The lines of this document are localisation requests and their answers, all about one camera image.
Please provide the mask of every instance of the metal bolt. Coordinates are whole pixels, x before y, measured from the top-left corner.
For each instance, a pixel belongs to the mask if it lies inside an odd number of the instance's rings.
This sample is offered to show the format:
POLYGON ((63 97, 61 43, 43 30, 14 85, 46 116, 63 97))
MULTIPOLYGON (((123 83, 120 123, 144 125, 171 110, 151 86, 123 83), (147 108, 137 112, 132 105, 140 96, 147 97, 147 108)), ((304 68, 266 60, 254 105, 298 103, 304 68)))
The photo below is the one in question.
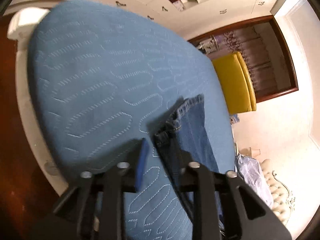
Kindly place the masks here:
POLYGON ((90 171, 83 171, 80 174, 81 178, 89 179, 92 177, 92 173, 90 171))
POLYGON ((130 164, 127 163, 127 162, 120 162, 120 163, 117 164, 117 167, 118 167, 119 169, 126 169, 126 168, 129 168, 129 167, 130 167, 130 164))
POLYGON ((198 163, 198 162, 189 162, 188 165, 189 165, 190 168, 193 168, 193 169, 196 169, 196 168, 200 167, 200 163, 198 163))
POLYGON ((227 175, 227 177, 229 177, 231 179, 236 178, 238 176, 235 171, 227 171, 226 175, 227 175))

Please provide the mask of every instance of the dark wooden floor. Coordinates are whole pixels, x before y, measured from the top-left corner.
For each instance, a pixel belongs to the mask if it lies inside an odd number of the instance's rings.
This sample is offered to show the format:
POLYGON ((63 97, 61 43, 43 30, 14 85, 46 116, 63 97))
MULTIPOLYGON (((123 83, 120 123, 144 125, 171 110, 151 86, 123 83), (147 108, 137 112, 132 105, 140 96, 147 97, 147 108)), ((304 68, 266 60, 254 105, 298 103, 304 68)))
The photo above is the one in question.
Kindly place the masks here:
POLYGON ((9 21, 0 18, 0 239, 27 239, 58 195, 38 167, 22 127, 15 91, 16 43, 6 37, 9 21))

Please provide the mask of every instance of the quilted mattress cover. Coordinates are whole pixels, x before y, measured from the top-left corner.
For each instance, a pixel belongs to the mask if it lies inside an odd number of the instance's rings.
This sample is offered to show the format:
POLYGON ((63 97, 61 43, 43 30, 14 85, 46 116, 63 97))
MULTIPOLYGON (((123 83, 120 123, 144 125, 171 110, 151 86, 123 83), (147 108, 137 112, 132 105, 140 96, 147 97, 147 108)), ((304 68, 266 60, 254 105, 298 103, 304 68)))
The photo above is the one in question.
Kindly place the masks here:
POLYGON ((184 98, 203 93, 219 171, 234 169, 228 110, 206 56, 137 14, 70 0, 36 27, 28 82, 43 136, 67 181, 84 170, 107 170, 145 137, 151 152, 142 190, 125 195, 127 236, 191 239, 192 224, 150 138, 184 98))

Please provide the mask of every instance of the yellow cushion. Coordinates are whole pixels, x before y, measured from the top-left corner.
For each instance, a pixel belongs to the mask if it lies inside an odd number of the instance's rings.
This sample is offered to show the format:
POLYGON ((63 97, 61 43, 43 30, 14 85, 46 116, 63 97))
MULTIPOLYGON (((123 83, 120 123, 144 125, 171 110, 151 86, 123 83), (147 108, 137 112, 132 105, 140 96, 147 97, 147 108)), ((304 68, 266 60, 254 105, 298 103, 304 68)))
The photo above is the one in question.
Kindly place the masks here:
POLYGON ((252 85, 252 81, 251 81, 251 78, 250 78, 250 74, 249 74, 247 65, 245 64, 244 59, 241 56, 241 53, 239 51, 236 52, 236 55, 237 55, 238 61, 239 61, 240 65, 241 65, 245 80, 246 80, 247 85, 248 85, 248 91, 249 91, 249 94, 250 94, 250 102, 251 102, 252 111, 256 111, 257 110, 256 95, 255 95, 254 90, 253 90, 253 85, 252 85))
POLYGON ((255 96, 248 69, 241 54, 240 60, 238 57, 238 53, 233 53, 212 61, 230 114, 256 110, 255 96))

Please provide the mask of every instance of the blue jeans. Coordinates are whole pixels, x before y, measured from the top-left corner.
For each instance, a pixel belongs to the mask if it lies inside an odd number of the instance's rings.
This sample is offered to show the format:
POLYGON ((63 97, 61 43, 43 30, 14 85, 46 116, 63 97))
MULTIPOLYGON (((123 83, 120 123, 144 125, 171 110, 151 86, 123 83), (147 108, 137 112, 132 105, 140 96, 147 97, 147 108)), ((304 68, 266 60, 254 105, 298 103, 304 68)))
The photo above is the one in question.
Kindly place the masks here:
MULTIPOLYGON (((154 136, 155 145, 172 186, 186 210, 193 219, 193 194, 179 191, 179 174, 189 160, 183 151, 191 154, 192 160, 205 165, 210 171, 219 172, 216 159, 204 128, 204 95, 186 99, 174 111, 165 125, 154 136)), ((222 215, 216 192, 218 215, 222 215)))

